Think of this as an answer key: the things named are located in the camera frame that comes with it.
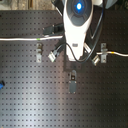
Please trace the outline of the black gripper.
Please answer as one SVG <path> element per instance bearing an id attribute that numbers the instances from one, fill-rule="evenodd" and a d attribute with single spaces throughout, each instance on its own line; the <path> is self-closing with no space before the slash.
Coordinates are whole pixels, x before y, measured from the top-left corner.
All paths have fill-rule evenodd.
<path id="1" fill-rule="evenodd" d="M 80 71 L 81 64 L 76 61 L 65 60 L 64 61 L 64 70 L 65 71 L 72 71 L 72 70 Z"/>

